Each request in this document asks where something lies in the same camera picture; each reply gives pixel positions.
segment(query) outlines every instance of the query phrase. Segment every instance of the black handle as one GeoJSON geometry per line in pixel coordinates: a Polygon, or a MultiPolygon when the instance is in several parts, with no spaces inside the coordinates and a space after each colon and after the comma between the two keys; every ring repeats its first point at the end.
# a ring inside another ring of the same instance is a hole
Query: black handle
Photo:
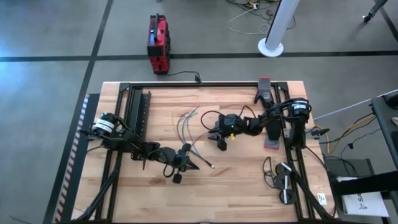
{"type": "Polygon", "coordinates": [[[157,24],[159,20],[159,13],[156,14],[155,16],[155,27],[154,27],[154,36],[155,36],[155,42],[157,42],[157,24]]]}

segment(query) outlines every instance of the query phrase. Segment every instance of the dark floor line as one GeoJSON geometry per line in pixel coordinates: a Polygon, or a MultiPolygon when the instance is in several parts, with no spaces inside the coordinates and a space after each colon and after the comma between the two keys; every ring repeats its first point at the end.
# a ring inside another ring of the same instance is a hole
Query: dark floor line
{"type": "MultiPolygon", "coordinates": [[[[357,52],[286,52],[279,57],[360,57],[392,56],[398,50],[374,50],[357,52]]],[[[217,59],[217,58],[263,58],[260,53],[210,53],[210,54],[172,54],[171,59],[217,59]]],[[[147,55],[99,55],[99,56],[54,56],[54,57],[0,57],[0,62],[69,62],[69,61],[114,61],[147,60],[147,55]]]]}
{"type": "Polygon", "coordinates": [[[62,187],[63,175],[67,168],[67,162],[68,162],[67,157],[69,156],[69,152],[72,148],[73,138],[75,136],[76,127],[77,127],[79,117],[80,117],[80,112],[83,107],[83,101],[85,99],[85,95],[87,92],[88,83],[90,82],[91,74],[93,73],[95,58],[98,55],[98,51],[100,49],[101,41],[104,36],[104,30],[106,27],[106,23],[108,21],[109,13],[111,12],[112,4],[113,4],[113,0],[108,0],[108,2],[106,3],[106,7],[104,10],[102,20],[101,20],[101,24],[99,25],[98,33],[97,33],[97,36],[96,36],[96,39],[94,42],[93,51],[91,52],[90,61],[88,62],[85,76],[84,76],[83,82],[81,84],[80,92],[79,92],[77,103],[75,106],[75,111],[73,113],[73,117],[72,117],[71,125],[69,128],[65,147],[63,148],[61,162],[60,162],[57,176],[55,178],[55,182],[53,185],[49,204],[47,206],[47,210],[46,210],[46,213],[44,216],[44,220],[43,220],[44,224],[52,223],[52,220],[53,220],[55,207],[57,206],[58,195],[59,195],[60,189],[62,187]]]}
{"type": "Polygon", "coordinates": [[[0,62],[70,62],[89,61],[91,56],[38,56],[38,57],[0,57],[0,62]]]}
{"type": "Polygon", "coordinates": [[[390,28],[390,30],[392,32],[392,35],[394,36],[394,38],[398,42],[398,31],[397,31],[397,28],[395,27],[394,23],[391,21],[391,19],[388,16],[388,14],[387,14],[386,10],[384,9],[384,7],[380,8],[380,12],[381,12],[381,15],[383,16],[384,20],[386,21],[388,28],[390,28]]]}

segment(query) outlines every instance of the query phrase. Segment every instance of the white pole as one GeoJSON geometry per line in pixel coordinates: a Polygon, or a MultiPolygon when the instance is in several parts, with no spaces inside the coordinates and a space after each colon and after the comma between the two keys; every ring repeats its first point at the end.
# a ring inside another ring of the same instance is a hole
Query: white pole
{"type": "Polygon", "coordinates": [[[258,48],[267,57],[278,57],[284,51],[282,38],[293,18],[300,0],[280,0],[268,37],[260,40],[258,48]]]}

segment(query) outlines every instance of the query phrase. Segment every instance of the black metal frame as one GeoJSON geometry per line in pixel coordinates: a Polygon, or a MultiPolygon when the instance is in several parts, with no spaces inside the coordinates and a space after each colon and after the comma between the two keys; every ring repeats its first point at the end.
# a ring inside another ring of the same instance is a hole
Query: black metal frame
{"type": "MultiPolygon", "coordinates": [[[[232,87],[232,86],[257,87],[257,82],[203,82],[203,84],[201,86],[205,86],[205,87],[222,87],[222,86],[225,86],[225,87],[232,87]]],[[[280,89],[283,90],[286,100],[288,100],[290,98],[289,88],[288,88],[288,85],[286,82],[272,82],[271,86],[275,90],[275,98],[274,99],[276,100],[277,103],[282,102],[282,99],[281,99],[280,93],[279,93],[280,89]]],[[[147,94],[147,95],[142,94],[142,88],[145,88],[145,87],[166,87],[166,88],[196,87],[197,88],[198,83],[196,83],[196,82],[120,83],[119,94],[118,94],[118,99],[117,99],[116,109],[115,109],[115,115],[119,116],[123,94],[127,91],[127,105],[126,105],[126,110],[124,113],[124,119],[125,119],[127,125],[129,125],[132,128],[135,128],[136,132],[139,133],[143,138],[145,138],[145,135],[146,135],[146,121],[147,121],[147,115],[149,114],[149,103],[148,102],[150,100],[150,94],[147,94]]],[[[281,121],[281,123],[282,123],[282,127],[285,130],[286,129],[285,122],[281,121]]],[[[288,138],[285,135],[283,138],[284,138],[284,142],[285,142],[285,151],[286,151],[287,160],[293,161],[292,150],[289,146],[288,138]]],[[[101,187],[108,180],[109,168],[110,168],[111,159],[112,159],[112,153],[113,152],[108,151],[107,155],[106,155],[106,159],[105,159],[105,163],[104,163],[104,171],[103,171],[103,176],[102,176],[102,181],[101,181],[101,187]]],[[[296,150],[296,153],[297,153],[297,162],[300,167],[300,175],[303,178],[303,180],[305,181],[306,185],[308,185],[307,174],[305,172],[303,156],[302,156],[300,150],[296,150]]],[[[123,158],[123,152],[118,151],[115,167],[121,165],[122,158],[123,158]]],[[[104,223],[112,223],[117,188],[118,188],[118,179],[119,179],[119,174],[117,173],[116,177],[114,178],[113,184],[112,184],[112,190],[111,190],[111,195],[110,195],[109,206],[108,206],[106,218],[105,219],[101,218],[102,212],[103,212],[103,201],[101,201],[98,204],[98,207],[95,212],[95,221],[104,222],[104,223]]],[[[313,207],[308,199],[306,199],[306,204],[307,204],[309,218],[303,217],[303,211],[302,211],[300,197],[299,197],[299,188],[297,187],[297,183],[294,181],[293,178],[290,178],[290,181],[292,183],[292,189],[296,193],[296,196],[297,196],[297,201],[295,203],[295,211],[297,214],[298,222],[302,223],[302,222],[308,222],[310,220],[313,220],[316,222],[317,220],[315,219],[313,207]]]]}

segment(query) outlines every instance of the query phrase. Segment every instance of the wooden tabletop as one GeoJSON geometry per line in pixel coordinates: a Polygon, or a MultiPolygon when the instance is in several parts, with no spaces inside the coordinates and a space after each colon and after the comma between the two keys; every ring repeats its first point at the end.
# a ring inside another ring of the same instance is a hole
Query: wooden tabletop
{"type": "MultiPolygon", "coordinates": [[[[303,82],[287,83],[291,98],[307,98],[303,82]]],[[[114,112],[118,89],[119,83],[103,84],[95,120],[101,113],[114,112]]],[[[208,110],[239,114],[242,106],[248,105],[256,114],[263,113],[261,104],[253,103],[257,92],[253,87],[144,88],[144,91],[152,93],[146,140],[156,141],[162,147],[168,146],[176,150],[182,146],[175,133],[177,121],[181,115],[197,106],[198,114],[189,120],[194,139],[206,132],[200,123],[200,117],[208,110]]],[[[126,97],[123,98],[121,117],[126,97]]],[[[243,116],[252,115],[249,110],[244,110],[243,116]]],[[[209,113],[205,116],[204,123],[213,127],[217,119],[216,113],[209,113]]],[[[313,125],[311,116],[307,128],[312,128],[313,125]]],[[[146,169],[142,170],[142,162],[132,161],[130,155],[125,153],[113,222],[297,221],[294,205],[281,203],[280,190],[267,186],[262,173],[262,163],[266,157],[271,156],[273,168],[286,161],[283,138],[280,137],[279,150],[264,148],[265,138],[265,128],[262,134],[255,137],[241,134],[234,141],[229,138],[225,152],[216,147],[216,142],[201,138],[195,145],[199,153],[216,168],[210,168],[191,154],[191,160],[200,170],[183,173],[182,183],[179,185],[173,184],[172,178],[166,179],[163,176],[163,164],[150,161],[147,162],[146,169]]],[[[91,142],[89,148],[99,144],[99,141],[91,142]]],[[[307,146],[322,158],[318,141],[307,139],[307,146]]],[[[325,208],[332,213],[334,201],[327,174],[315,156],[308,150],[302,152],[311,191],[315,196],[318,193],[326,195],[325,208]]],[[[105,157],[105,149],[97,149],[86,155],[73,218],[81,215],[80,210],[84,210],[98,193],[105,157]]],[[[300,198],[304,216],[307,217],[302,192],[300,198]]],[[[107,209],[108,199],[109,193],[104,209],[107,209]]]]}

